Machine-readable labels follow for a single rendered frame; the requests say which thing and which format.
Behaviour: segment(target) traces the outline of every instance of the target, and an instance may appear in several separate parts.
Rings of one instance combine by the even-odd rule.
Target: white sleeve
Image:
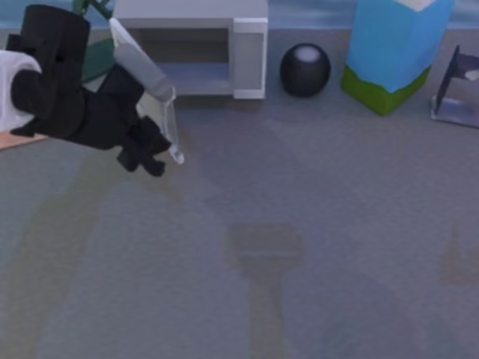
[[[22,127],[34,119],[32,114],[17,110],[10,96],[13,79],[21,70],[41,73],[40,65],[33,57],[21,52],[0,50],[0,132]]]

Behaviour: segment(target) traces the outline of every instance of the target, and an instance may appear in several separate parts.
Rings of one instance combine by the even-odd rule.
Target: black ball
[[[319,93],[328,83],[330,74],[328,55],[313,43],[293,46],[281,60],[281,83],[292,96],[310,97]]]

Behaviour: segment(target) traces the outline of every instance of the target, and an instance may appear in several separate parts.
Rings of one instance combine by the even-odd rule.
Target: gray base
[[[441,108],[436,111],[434,109],[436,108],[436,97],[433,97],[431,102],[431,118],[433,120],[479,128],[479,106],[458,99],[444,98]]]

